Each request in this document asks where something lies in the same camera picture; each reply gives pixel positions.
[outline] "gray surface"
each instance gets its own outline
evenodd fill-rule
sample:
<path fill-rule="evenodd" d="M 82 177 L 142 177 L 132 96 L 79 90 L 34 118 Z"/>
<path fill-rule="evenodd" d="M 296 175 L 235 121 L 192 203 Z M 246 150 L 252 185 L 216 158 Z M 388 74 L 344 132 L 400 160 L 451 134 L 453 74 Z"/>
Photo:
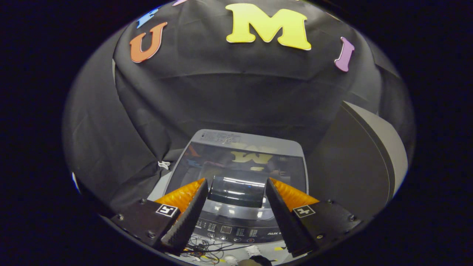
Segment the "gray surface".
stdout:
<path fill-rule="evenodd" d="M 310 195 L 319 200 L 332 199 L 358 217 L 370 219 L 399 187 L 406 167 L 396 160 L 402 161 L 399 158 L 405 156 L 405 151 L 396 147 L 390 155 L 386 145 L 390 150 L 392 146 L 403 149 L 394 128 L 373 113 L 353 106 L 341 106 L 319 146 L 306 156 Z M 397 158 L 395 165 L 391 157 Z M 397 182 L 393 168 L 399 176 Z"/>

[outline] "black fabric backdrop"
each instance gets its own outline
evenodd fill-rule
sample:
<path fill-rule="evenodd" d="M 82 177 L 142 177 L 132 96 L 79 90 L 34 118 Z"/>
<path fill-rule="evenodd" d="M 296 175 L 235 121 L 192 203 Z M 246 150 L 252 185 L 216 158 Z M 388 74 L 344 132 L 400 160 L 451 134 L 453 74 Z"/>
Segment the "black fabric backdrop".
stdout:
<path fill-rule="evenodd" d="M 361 233 L 307 265 L 465 265 L 467 8 L 454 1 L 342 1 L 334 10 L 390 56 L 418 125 L 410 173 Z M 5 4 L 6 265 L 165 264 L 104 224 L 77 194 L 61 143 L 64 101 L 87 58 L 155 1 Z"/>
<path fill-rule="evenodd" d="M 229 44 L 233 15 L 225 6 L 239 2 L 164 5 L 140 28 L 135 20 L 114 34 L 77 77 L 64 112 L 67 163 L 113 211 L 146 197 L 166 173 L 158 161 L 202 128 L 294 140 L 310 158 L 342 100 L 391 122 L 412 159 L 408 92 L 373 42 L 305 2 L 249 0 L 270 17 L 280 9 L 304 14 L 312 49 L 260 39 Z M 133 62 L 130 41 L 163 22 L 159 51 Z M 355 46 L 348 72 L 333 64 L 342 36 Z M 150 43 L 148 37 L 141 45 Z"/>

